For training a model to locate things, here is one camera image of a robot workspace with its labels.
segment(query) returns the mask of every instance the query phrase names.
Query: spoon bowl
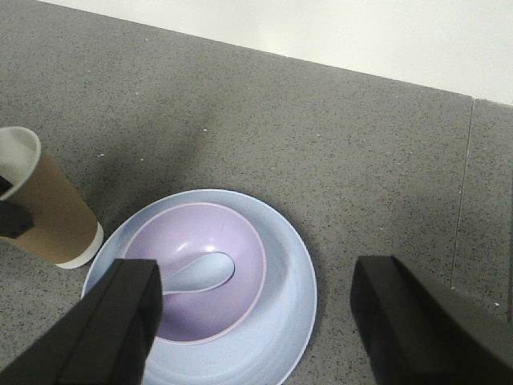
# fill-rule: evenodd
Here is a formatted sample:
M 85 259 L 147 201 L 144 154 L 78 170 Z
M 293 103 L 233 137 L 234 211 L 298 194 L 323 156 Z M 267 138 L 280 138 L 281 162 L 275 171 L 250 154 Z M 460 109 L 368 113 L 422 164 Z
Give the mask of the spoon bowl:
M 215 289 L 235 271 L 233 260 L 225 253 L 205 254 L 176 273 L 162 279 L 162 295 L 199 293 Z

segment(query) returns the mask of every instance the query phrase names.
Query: gray countertop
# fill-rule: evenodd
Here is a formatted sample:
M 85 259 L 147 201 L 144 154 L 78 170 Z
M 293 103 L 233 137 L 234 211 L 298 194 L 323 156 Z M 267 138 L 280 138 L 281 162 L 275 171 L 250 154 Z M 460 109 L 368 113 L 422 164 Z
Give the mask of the gray countertop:
M 28 0 L 0 0 L 0 31 L 0 125 L 38 133 L 107 236 L 195 188 L 296 227 L 319 303 L 287 384 L 373 383 L 349 309 L 359 255 L 409 257 L 506 319 L 513 108 Z M 1 368 L 79 300 L 88 265 L 0 254 Z

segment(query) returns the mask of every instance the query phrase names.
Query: white wall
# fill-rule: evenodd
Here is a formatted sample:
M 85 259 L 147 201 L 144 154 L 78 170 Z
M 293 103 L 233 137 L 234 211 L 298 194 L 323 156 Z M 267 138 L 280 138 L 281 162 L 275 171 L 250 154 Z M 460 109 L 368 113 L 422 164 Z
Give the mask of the white wall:
M 45 0 L 513 104 L 513 0 Z

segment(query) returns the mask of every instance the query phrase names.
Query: purple bowl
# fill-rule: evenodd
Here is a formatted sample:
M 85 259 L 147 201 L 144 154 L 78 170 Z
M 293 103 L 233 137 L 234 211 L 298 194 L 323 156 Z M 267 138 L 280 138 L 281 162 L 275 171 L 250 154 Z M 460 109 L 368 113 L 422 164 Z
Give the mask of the purple bowl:
M 123 257 L 156 259 L 161 277 L 212 252 L 232 258 L 232 278 L 201 293 L 164 296 L 157 338 L 179 344 L 207 342 L 241 323 L 257 303 L 264 285 L 264 246 L 246 218 L 213 203 L 165 210 L 146 222 L 128 243 Z

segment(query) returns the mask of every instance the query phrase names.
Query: brown paper cup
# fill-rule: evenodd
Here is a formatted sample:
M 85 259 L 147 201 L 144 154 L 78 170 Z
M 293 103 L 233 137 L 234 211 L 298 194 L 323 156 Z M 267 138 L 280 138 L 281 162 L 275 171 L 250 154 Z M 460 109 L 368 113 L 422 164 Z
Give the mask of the brown paper cup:
M 22 206 L 34 220 L 19 237 L 1 239 L 64 269 L 95 256 L 102 226 L 32 131 L 0 129 L 0 175 L 13 185 L 0 201 Z

